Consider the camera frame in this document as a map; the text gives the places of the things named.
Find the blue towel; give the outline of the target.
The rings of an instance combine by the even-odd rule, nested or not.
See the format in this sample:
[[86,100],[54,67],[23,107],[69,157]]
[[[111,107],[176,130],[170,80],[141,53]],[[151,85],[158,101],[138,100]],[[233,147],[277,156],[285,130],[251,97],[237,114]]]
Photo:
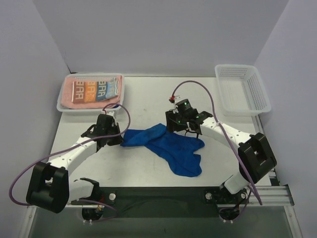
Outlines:
[[165,159],[171,171],[178,176],[192,178],[202,173],[201,155],[195,152],[205,146],[204,142],[201,139],[170,133],[161,123],[145,130],[127,130],[121,146],[146,147]]

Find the orange patterned towel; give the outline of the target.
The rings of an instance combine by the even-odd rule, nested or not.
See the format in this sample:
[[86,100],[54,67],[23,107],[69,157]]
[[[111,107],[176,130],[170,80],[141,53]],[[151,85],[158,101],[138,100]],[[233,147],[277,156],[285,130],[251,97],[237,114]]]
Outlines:
[[75,80],[72,83],[72,103],[87,104],[112,99],[119,95],[118,80],[98,78],[97,80]]

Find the pink towel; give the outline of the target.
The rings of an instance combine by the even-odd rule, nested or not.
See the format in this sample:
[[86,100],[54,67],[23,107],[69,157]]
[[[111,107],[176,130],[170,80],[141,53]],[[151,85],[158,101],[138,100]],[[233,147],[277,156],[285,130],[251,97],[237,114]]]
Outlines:
[[58,98],[60,112],[92,112],[114,104],[122,104],[124,98],[124,76],[122,74],[81,73],[65,77]]

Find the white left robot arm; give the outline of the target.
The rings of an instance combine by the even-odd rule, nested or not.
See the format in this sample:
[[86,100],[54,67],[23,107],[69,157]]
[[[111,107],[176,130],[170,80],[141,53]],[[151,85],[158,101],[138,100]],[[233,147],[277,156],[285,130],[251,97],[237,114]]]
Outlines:
[[54,213],[61,212],[67,203],[80,199],[100,202],[103,195],[99,182],[90,178],[70,179],[70,175],[104,146],[122,142],[114,115],[100,114],[97,122],[81,134],[74,149],[34,166],[26,201]]

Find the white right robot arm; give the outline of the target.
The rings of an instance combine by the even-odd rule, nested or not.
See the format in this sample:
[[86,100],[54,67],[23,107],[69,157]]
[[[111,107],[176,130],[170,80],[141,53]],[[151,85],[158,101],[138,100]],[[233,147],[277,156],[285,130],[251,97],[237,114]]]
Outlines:
[[231,148],[238,156],[239,171],[222,185],[230,194],[237,194],[254,185],[277,165],[276,158],[266,136],[260,132],[249,134],[218,121],[215,115],[198,112],[188,99],[172,96],[173,109],[165,112],[169,132],[191,131],[215,139]]

